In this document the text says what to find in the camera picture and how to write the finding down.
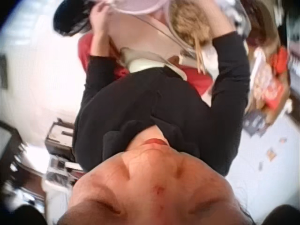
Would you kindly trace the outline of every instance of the black jacket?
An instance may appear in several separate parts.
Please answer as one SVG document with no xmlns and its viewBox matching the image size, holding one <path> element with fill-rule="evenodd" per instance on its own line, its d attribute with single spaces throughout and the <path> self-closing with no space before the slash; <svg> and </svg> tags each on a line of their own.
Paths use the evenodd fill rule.
<svg viewBox="0 0 300 225">
<path fill-rule="evenodd" d="M 236 32 L 214 39 L 213 44 L 220 75 L 211 107 L 167 67 L 114 81 L 116 62 L 91 57 L 73 142 L 82 168 L 90 171 L 124 151 L 139 132 L 157 125 L 171 147 L 226 176 L 238 152 L 250 70 Z"/>
</svg>

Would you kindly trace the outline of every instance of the mouth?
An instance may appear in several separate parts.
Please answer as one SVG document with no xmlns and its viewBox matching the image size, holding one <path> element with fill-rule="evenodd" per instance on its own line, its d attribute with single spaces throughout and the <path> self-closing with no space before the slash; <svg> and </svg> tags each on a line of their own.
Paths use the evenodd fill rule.
<svg viewBox="0 0 300 225">
<path fill-rule="evenodd" d="M 168 143 L 166 143 L 165 141 L 163 141 L 163 140 L 161 140 L 161 139 L 158 139 L 158 138 L 151 138 L 151 139 L 148 139 L 148 140 L 146 140 L 142 145 L 145 145 L 145 144 L 153 144 L 153 143 L 168 146 Z"/>
</svg>

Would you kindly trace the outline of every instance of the black sleeve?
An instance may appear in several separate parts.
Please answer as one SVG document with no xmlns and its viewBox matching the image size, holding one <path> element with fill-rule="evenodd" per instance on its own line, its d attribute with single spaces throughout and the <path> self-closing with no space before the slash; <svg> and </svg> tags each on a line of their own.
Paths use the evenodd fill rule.
<svg viewBox="0 0 300 225">
<path fill-rule="evenodd" d="M 114 70 L 116 65 L 116 60 L 113 58 L 90 56 L 81 108 L 84 107 L 102 88 L 114 81 Z"/>
<path fill-rule="evenodd" d="M 240 144 L 242 120 L 248 103 L 250 68 L 242 38 L 236 33 L 213 40 L 219 76 L 212 92 L 213 162 L 227 175 Z"/>
</svg>

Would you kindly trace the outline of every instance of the nose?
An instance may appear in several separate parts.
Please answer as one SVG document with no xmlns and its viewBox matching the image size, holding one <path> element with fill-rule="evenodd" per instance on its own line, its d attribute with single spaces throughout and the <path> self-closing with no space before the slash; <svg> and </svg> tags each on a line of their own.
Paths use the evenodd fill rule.
<svg viewBox="0 0 300 225">
<path fill-rule="evenodd" d="M 165 182 L 175 178 L 177 170 L 176 154 L 159 149 L 144 150 L 128 161 L 130 179 Z"/>
</svg>

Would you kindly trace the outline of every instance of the person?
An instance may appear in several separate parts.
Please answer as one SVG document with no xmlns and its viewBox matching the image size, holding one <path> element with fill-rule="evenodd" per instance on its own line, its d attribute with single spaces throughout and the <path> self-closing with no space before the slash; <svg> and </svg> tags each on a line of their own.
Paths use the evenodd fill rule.
<svg viewBox="0 0 300 225">
<path fill-rule="evenodd" d="M 109 6 L 91 11 L 93 39 L 75 122 L 75 184 L 59 225 L 252 224 L 224 178 L 237 155 L 250 69 L 242 38 L 213 0 L 205 12 L 219 76 L 208 107 L 169 67 L 115 81 Z"/>
</svg>

